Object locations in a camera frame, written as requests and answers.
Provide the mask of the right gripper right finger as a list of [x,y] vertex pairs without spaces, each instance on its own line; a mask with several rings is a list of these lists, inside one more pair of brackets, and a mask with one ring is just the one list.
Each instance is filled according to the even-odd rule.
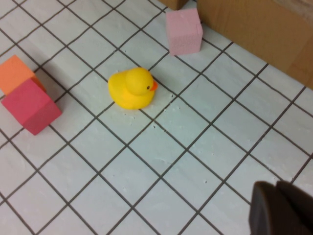
[[295,212],[298,223],[298,231],[294,230],[295,235],[313,234],[313,197],[299,187],[280,181],[276,188],[288,201],[289,206]]

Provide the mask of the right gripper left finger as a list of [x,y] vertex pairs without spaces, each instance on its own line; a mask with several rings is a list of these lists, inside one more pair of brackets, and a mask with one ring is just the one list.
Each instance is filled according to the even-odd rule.
[[252,235],[282,235],[286,232],[284,224],[287,202],[283,195],[264,181],[253,186],[249,225]]

